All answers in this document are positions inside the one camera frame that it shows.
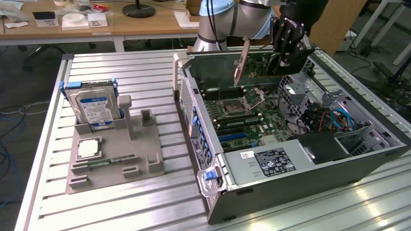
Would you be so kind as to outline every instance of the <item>metal slotted table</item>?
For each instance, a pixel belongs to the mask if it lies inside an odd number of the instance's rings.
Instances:
[[[360,182],[237,218],[206,225],[172,98],[172,55],[185,50],[81,54],[61,61],[49,111],[21,204],[16,230],[409,230],[411,155],[382,165]],[[317,56],[401,131],[411,126],[332,59]],[[338,88],[321,69],[316,78]],[[58,93],[60,81],[114,77],[132,98],[132,114],[156,114],[165,175],[66,195],[73,111]]]

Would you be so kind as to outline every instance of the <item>gray carpet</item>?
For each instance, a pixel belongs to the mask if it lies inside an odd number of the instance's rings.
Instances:
[[[356,20],[353,30],[360,31],[368,18],[369,15],[360,17]],[[366,34],[368,39],[380,24],[381,21],[377,21],[373,25]],[[145,41],[126,42],[126,51],[178,48],[176,40],[170,42],[170,39],[153,40],[150,47],[146,47],[144,42]],[[392,28],[380,43],[378,54],[373,52],[365,59],[369,62],[382,62],[388,68],[395,71],[397,67],[395,67],[390,62],[395,60],[396,56],[409,42],[409,34],[396,28]],[[192,45],[193,39],[182,39],[182,43],[185,45]],[[360,47],[364,46],[365,43],[366,40],[364,40],[360,44]],[[114,51],[114,47],[110,42],[97,42],[96,45],[97,47],[90,49],[86,43],[61,44],[61,48],[68,53],[102,53]],[[37,101],[45,101],[50,98],[61,54],[53,50],[46,51],[36,60],[30,62],[30,65],[33,66],[32,72],[24,72],[21,70],[21,60],[36,48],[37,46],[28,46],[28,51],[20,52],[16,46],[10,46],[8,47],[6,52],[0,56],[0,107],[9,105],[26,105]],[[350,57],[345,52],[338,52],[333,58],[348,71],[352,71],[366,64],[364,61]],[[377,75],[372,72],[372,69],[372,66],[364,68],[356,72],[356,75],[368,78],[369,80],[376,79]],[[409,78],[409,75],[411,67],[408,67],[404,77]],[[41,105],[30,109],[30,112],[40,111],[44,108],[45,105]],[[16,176],[12,170],[9,170],[5,178],[0,181],[0,201],[2,202],[10,197],[13,199],[12,202],[0,209],[0,231],[9,231],[14,227],[20,201],[29,177],[44,118],[45,114],[34,116],[28,115],[25,117],[25,130],[18,137],[6,144],[8,151],[16,160],[18,173],[21,176],[22,191],[16,193]],[[0,134],[8,130],[13,123],[14,122],[0,120]],[[5,164],[0,165],[0,174],[4,170]]]

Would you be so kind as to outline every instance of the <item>black lamp base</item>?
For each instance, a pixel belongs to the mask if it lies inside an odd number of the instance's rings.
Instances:
[[[122,7],[122,13],[133,18],[148,18],[154,15],[154,8],[140,4],[140,9],[137,9],[137,5],[132,4]]]

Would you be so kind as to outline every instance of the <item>motherboard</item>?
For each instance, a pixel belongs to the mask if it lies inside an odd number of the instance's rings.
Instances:
[[[209,90],[202,99],[225,152],[282,142],[297,132],[276,109],[272,92],[261,86]]]

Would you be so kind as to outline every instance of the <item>table leg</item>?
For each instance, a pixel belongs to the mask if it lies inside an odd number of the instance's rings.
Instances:
[[[373,14],[372,14],[372,16],[370,16],[370,18],[369,18],[369,20],[368,20],[368,22],[366,22],[364,28],[362,28],[362,30],[361,30],[360,33],[358,33],[357,38],[356,38],[354,41],[353,41],[353,44],[354,44],[356,47],[358,46],[360,41],[361,41],[361,39],[364,38],[364,36],[365,36],[365,34],[366,34],[366,32],[368,32],[368,30],[369,30],[369,28],[370,28],[373,22],[376,21],[376,18],[377,18],[377,16],[380,15],[380,13],[381,13],[382,9],[385,8],[386,4],[388,4],[388,1],[386,1],[386,0],[382,0],[382,1],[380,2],[378,6],[377,6],[377,9],[374,10],[374,12],[373,12]]]
[[[381,38],[386,34],[392,24],[395,23],[395,21],[400,17],[400,15],[401,15],[401,13],[403,13],[405,8],[407,8],[405,6],[400,6],[400,8],[396,10],[396,12],[393,13],[389,21],[386,22],[385,26],[382,27],[381,31],[378,32],[374,40],[372,41],[370,47],[376,47],[377,43],[380,42]]]
[[[393,61],[393,65],[397,66],[404,62],[404,59],[407,58],[407,56],[411,55],[411,43],[408,44],[407,48],[404,49],[404,51],[400,53],[400,55],[397,56],[396,60]]]
[[[114,48],[116,52],[124,52],[124,36],[114,36],[113,37],[113,43],[114,43]]]

